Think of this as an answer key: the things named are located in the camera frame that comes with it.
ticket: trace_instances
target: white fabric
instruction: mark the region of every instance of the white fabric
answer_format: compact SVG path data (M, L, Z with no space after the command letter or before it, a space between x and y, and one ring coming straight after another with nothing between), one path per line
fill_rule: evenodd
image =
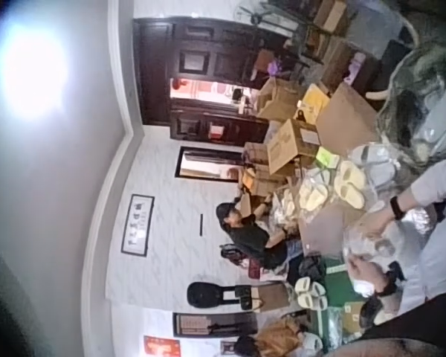
M420 205L446 199L446 160L431 167L412 184L411 190ZM405 277L399 315L446 293L446 218L436 226L418 264L408 269Z

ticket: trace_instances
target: paper label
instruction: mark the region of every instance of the paper label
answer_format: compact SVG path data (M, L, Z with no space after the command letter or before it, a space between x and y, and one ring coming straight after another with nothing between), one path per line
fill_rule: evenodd
M319 135L316 132L312 132L307 129L300 129L300 136L303 137L303 141L308 144L320 145Z
M316 160L319 161L324 167L327 167L328 169L334 169L337 167L340 161L340 156L332 154L324 147L319 147L316 155Z

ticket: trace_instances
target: wristwatch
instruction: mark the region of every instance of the wristwatch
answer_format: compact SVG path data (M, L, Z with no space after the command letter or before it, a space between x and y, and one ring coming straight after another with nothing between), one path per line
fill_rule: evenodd
M395 216L396 221L401 221L405 215L398 204L398 197L394 196L390 199L390 206L392 207L393 215Z

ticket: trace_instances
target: window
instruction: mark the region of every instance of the window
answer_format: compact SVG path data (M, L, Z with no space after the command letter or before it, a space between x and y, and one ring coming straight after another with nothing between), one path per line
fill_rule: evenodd
M238 182L240 167L243 167L240 152L182 147L175 177Z

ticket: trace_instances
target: hand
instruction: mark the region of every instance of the hand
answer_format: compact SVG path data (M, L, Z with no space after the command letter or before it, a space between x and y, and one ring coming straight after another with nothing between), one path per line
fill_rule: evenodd
M377 212L368 213L359 222L359 230L369 239L380 239L387 225L393 221L393 212L391 207L385 207Z
M382 292L388 285L388 277L375 263L367 262L350 254L347 259L347 270L353 280L364 280L372 283L376 292Z

